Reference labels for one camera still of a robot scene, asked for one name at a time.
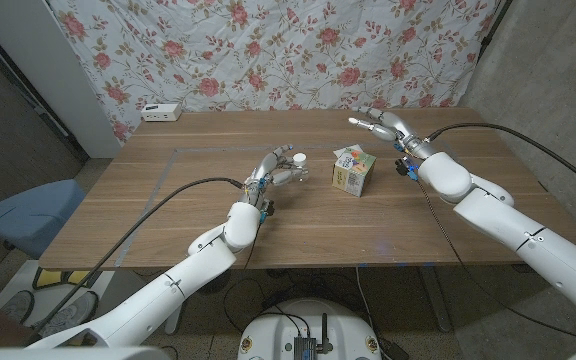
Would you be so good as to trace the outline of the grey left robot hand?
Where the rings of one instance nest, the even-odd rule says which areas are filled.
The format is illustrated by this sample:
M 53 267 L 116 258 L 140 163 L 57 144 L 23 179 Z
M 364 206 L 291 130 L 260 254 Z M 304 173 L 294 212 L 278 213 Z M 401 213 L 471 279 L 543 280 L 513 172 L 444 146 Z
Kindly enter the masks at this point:
M 268 153 L 244 181 L 239 201 L 260 209 L 270 185 L 285 185 L 299 177 L 302 171 L 292 158 L 285 156 L 285 153 L 292 149 L 292 144 L 286 144 Z

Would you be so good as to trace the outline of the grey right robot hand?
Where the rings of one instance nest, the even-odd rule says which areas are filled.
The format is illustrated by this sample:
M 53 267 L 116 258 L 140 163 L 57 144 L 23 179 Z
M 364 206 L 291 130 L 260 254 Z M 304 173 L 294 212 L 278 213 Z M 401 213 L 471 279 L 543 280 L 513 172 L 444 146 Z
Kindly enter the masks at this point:
M 366 115 L 369 120 L 349 117 L 348 122 L 361 129 L 368 130 L 380 140 L 394 144 L 401 152 L 407 153 L 417 159 L 427 159 L 437 153 L 437 150 L 424 141 L 413 128 L 401 117 L 392 112 L 359 106 L 353 111 Z

